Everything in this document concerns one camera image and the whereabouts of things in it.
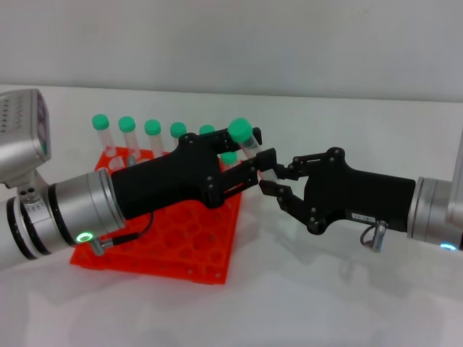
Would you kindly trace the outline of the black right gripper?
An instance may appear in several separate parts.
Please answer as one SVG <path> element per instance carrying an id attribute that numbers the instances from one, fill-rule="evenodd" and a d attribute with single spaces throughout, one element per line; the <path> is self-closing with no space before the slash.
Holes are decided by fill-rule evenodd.
<path id="1" fill-rule="evenodd" d="M 353 169 L 340 147 L 294 156 L 288 166 L 276 166 L 276 175 L 293 181 L 307 177 L 304 201 L 287 185 L 261 180 L 259 187 L 312 234 L 323 234 L 338 220 L 370 225 L 384 221 L 393 231 L 407 230 L 415 180 Z"/>

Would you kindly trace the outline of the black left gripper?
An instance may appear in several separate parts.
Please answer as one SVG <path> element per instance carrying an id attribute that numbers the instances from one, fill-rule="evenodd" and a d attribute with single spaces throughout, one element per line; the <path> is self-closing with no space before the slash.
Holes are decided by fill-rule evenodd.
<path id="1" fill-rule="evenodd" d="M 172 152 L 113 173 L 111 181 L 122 215 L 131 220 L 186 200 L 217 208 L 258 185 L 264 171 L 273 170 L 278 179 L 285 175 L 286 168 L 277 162 L 274 148 L 228 168 L 222 159 L 218 161 L 218 154 L 240 149 L 228 129 L 189 133 Z"/>

